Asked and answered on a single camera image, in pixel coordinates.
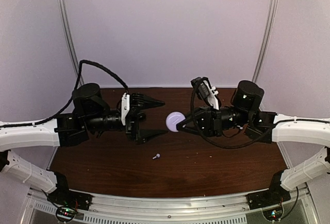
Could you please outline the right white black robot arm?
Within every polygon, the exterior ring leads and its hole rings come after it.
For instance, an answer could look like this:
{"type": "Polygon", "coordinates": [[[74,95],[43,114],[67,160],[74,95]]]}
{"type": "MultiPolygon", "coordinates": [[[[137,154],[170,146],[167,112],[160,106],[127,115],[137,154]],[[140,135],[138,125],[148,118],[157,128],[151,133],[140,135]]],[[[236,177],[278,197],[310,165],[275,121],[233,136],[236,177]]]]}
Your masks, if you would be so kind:
{"type": "Polygon", "coordinates": [[[191,80],[193,91],[190,113],[181,115],[176,131],[199,135],[222,149],[239,149],[256,142],[297,142],[321,145],[322,149],[299,165],[274,176],[273,186],[265,191],[269,204],[277,203],[284,190],[291,191],[302,183],[329,173],[329,119],[302,118],[260,110],[264,90],[249,80],[241,80],[229,107],[222,107],[218,91],[206,77],[191,80]],[[220,137],[229,129],[244,129],[251,140],[242,145],[220,145],[211,137],[220,137]]]}

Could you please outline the lavender charging case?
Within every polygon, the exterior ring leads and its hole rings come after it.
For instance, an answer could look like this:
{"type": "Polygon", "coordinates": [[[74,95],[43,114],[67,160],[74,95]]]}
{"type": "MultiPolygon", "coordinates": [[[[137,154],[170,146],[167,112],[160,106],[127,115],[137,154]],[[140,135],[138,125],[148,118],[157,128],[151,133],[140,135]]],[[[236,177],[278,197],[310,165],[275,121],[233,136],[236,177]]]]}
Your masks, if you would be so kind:
{"type": "Polygon", "coordinates": [[[166,118],[166,126],[172,132],[178,132],[176,125],[182,122],[185,116],[181,112],[171,112],[166,118]]]}

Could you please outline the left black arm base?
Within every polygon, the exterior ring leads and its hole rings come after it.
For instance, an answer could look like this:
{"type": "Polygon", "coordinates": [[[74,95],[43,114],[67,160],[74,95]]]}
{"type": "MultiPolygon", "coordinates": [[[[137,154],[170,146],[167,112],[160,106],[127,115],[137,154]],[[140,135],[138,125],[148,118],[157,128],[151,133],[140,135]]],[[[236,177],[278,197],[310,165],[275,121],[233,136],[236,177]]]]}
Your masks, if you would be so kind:
{"type": "Polygon", "coordinates": [[[54,172],[54,175],[56,176],[57,183],[55,184],[56,189],[48,193],[50,201],[73,209],[88,211],[92,201],[92,195],[70,190],[65,175],[58,172],[54,172]]]}

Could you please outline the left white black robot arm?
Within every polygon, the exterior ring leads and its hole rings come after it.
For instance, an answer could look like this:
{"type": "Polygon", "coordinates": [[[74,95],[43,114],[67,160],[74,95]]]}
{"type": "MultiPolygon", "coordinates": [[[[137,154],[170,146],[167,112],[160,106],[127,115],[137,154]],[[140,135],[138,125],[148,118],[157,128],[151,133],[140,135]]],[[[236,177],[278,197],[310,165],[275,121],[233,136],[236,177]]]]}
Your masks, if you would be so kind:
{"type": "Polygon", "coordinates": [[[60,173],[41,169],[22,159],[13,149],[35,146],[71,147],[101,136],[107,131],[124,131],[137,144],[166,134],[165,130],[140,129],[144,110],[164,106],[164,102],[140,93],[124,93],[120,109],[112,109],[101,95],[100,86],[87,83],[72,92],[72,113],[57,114],[47,120],[28,123],[1,123],[1,173],[54,195],[62,205],[70,205],[74,194],[60,173]]]}

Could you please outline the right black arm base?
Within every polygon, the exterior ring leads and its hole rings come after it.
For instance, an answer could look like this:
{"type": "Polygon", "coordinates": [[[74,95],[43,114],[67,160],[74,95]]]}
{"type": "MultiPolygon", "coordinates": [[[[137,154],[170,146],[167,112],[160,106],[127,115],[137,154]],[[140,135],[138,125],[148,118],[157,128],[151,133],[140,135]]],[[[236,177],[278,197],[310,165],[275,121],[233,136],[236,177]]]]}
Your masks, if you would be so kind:
{"type": "Polygon", "coordinates": [[[247,194],[250,210],[277,205],[291,199],[290,192],[281,187],[281,176],[284,171],[275,173],[267,190],[247,194]]]}

